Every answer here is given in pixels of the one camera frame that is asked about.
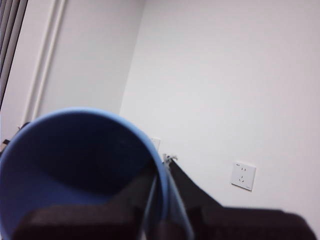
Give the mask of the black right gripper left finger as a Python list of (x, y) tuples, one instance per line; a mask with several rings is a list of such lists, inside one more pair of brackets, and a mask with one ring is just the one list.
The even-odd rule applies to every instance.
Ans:
[(148, 165), (106, 203), (63, 204), (28, 212), (14, 240), (135, 240), (140, 234), (156, 168)]

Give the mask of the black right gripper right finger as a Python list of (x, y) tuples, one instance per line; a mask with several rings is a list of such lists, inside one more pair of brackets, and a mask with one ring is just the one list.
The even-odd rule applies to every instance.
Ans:
[(315, 240), (300, 215), (278, 209), (222, 206), (177, 165), (177, 157), (163, 154), (196, 240)]

